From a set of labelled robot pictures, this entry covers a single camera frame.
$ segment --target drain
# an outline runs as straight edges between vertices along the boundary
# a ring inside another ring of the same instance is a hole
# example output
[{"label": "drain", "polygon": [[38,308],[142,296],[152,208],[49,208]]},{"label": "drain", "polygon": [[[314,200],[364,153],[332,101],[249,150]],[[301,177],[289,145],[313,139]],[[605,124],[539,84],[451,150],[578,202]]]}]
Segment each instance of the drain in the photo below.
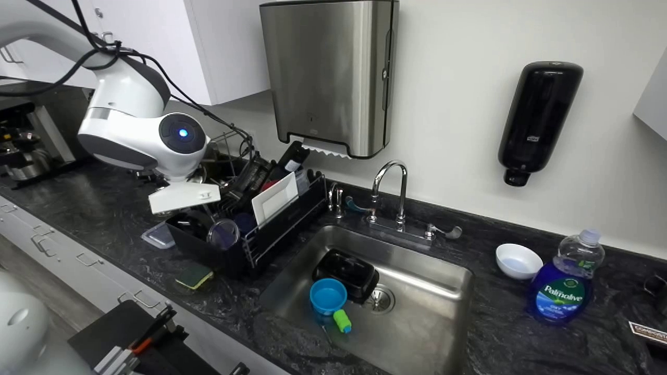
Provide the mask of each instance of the drain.
[{"label": "drain", "polygon": [[378,311],[390,311],[396,305],[396,296],[390,288],[378,282],[364,305]]}]

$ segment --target black soap dispenser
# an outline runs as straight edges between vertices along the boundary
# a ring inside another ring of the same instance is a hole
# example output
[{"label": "black soap dispenser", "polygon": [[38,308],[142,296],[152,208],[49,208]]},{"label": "black soap dispenser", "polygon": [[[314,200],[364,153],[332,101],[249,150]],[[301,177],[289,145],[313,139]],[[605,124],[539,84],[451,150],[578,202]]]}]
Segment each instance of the black soap dispenser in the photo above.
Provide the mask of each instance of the black soap dispenser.
[{"label": "black soap dispenser", "polygon": [[581,74],[581,66],[554,59],[522,68],[498,153],[509,184],[521,186],[530,173],[543,168]]}]

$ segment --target sink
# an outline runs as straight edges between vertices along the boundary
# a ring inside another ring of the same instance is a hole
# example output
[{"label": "sink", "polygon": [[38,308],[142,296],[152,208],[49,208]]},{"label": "sink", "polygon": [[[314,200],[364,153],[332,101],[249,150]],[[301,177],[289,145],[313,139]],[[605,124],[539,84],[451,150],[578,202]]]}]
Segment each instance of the sink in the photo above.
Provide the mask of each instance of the sink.
[{"label": "sink", "polygon": [[[346,304],[350,334],[320,329],[309,305],[311,272],[332,249],[371,261],[378,288],[364,304]],[[261,296],[261,305],[388,372],[460,372],[470,272],[414,249],[326,225]]]}]

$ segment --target white wall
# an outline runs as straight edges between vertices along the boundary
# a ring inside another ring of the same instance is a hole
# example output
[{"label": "white wall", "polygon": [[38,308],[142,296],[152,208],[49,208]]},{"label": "white wall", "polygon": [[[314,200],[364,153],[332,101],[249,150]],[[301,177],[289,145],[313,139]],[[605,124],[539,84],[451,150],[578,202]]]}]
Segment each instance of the white wall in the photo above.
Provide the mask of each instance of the white wall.
[{"label": "white wall", "polygon": [[[402,0],[391,144],[311,164],[369,184],[402,160],[414,200],[559,233],[592,225],[667,258],[667,141],[632,119],[665,46],[665,0]],[[583,81],[547,167],[516,190],[495,153],[518,73],[539,57],[581,64]],[[280,156],[271,109],[266,94],[218,108]]]}]

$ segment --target blue cup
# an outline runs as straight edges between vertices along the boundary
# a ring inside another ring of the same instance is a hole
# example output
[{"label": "blue cup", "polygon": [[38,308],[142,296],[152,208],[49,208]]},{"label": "blue cup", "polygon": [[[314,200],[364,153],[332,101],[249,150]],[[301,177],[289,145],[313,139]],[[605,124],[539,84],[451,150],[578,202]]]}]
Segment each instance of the blue cup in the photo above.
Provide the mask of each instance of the blue cup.
[{"label": "blue cup", "polygon": [[335,322],[340,333],[350,333],[353,322],[342,309],[348,301],[348,289],[338,278],[325,276],[311,284],[311,308],[318,325]]}]

